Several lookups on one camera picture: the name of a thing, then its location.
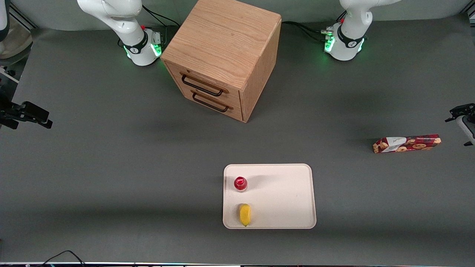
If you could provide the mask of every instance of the wooden cabinet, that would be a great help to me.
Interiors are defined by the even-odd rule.
[[[162,54],[183,95],[247,122],[276,64],[281,16],[235,0],[199,0]]]

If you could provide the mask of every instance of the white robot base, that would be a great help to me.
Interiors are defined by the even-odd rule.
[[[332,26],[327,27],[327,31],[332,31],[332,35],[327,35],[327,41],[325,43],[324,51],[330,54],[337,60],[348,61],[353,59],[358,52],[361,51],[361,47],[364,42],[364,38],[361,41],[352,41],[348,43],[348,46],[338,37],[338,29],[341,23],[335,23]]]
[[[147,66],[152,64],[162,55],[162,36],[160,32],[154,32],[151,29],[145,29],[147,42],[144,47],[138,51],[135,48],[127,48],[124,46],[127,56],[138,66]]]

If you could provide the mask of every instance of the red box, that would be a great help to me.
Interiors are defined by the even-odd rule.
[[[441,142],[442,141],[438,134],[407,137],[384,137],[373,144],[373,150],[375,153],[431,150]]]

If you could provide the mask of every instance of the red bottle cap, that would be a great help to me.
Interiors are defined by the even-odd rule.
[[[236,180],[234,180],[234,187],[239,191],[246,189],[247,180],[241,176],[237,177]]]

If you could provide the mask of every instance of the drawer handle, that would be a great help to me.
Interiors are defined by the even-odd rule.
[[[207,107],[210,107],[210,108],[212,108],[212,109],[214,109],[214,110],[217,110],[217,111],[219,111],[219,112],[224,113],[224,112],[226,112],[226,111],[228,110],[228,108],[229,108],[229,106],[226,106],[224,109],[220,109],[220,108],[218,108],[218,107],[215,107],[215,106],[213,106],[213,105],[210,105],[210,104],[208,104],[208,103],[206,103],[206,102],[204,102],[204,101],[201,101],[201,100],[195,98],[195,96],[196,96],[196,93],[193,92],[193,100],[195,100],[196,102],[201,103],[201,104],[203,104],[203,105],[205,105],[205,106],[207,106]]]
[[[183,76],[181,77],[181,81],[182,81],[184,84],[186,84],[186,85],[188,85],[188,86],[191,86],[191,87],[193,87],[193,88],[195,88],[195,89],[198,89],[198,90],[200,90],[200,91],[202,91],[202,92],[205,92],[205,93],[207,93],[207,94],[210,94],[210,95],[212,95],[212,96],[220,96],[220,95],[223,93],[223,89],[221,89],[221,90],[220,90],[219,92],[217,92],[217,93],[213,93],[213,92],[211,92],[211,91],[209,91],[209,90],[206,90],[205,88],[196,86],[196,85],[194,85],[194,84],[192,84],[192,83],[189,83],[189,82],[185,81],[185,78],[186,78],[186,74],[183,74]]]

